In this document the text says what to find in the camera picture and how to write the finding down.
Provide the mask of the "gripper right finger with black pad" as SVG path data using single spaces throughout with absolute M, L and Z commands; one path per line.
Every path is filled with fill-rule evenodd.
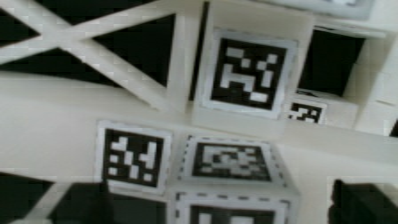
M 329 224 L 398 224 L 398 206 L 372 183 L 334 181 Z

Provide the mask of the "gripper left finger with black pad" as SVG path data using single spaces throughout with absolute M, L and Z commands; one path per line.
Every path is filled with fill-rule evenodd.
M 107 185 L 55 183 L 27 215 L 11 224 L 116 224 Z

